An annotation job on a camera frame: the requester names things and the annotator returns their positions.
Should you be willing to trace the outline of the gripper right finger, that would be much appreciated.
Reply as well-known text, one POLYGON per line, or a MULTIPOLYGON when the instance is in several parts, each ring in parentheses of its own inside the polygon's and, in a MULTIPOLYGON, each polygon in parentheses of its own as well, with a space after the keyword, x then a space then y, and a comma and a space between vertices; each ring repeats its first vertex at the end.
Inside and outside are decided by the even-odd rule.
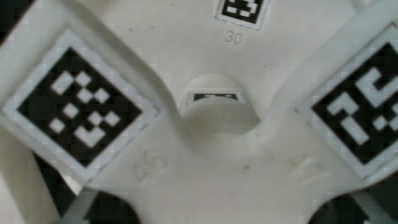
POLYGON ((398 206, 368 192, 345 194, 324 203, 308 224, 398 224, 398 206))

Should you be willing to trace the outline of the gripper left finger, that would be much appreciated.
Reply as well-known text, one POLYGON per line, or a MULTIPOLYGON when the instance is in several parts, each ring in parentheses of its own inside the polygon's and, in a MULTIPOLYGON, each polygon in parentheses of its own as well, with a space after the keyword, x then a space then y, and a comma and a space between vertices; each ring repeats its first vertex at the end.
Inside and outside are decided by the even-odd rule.
POLYGON ((55 224, 142 224, 128 202, 110 193, 85 188, 55 224))

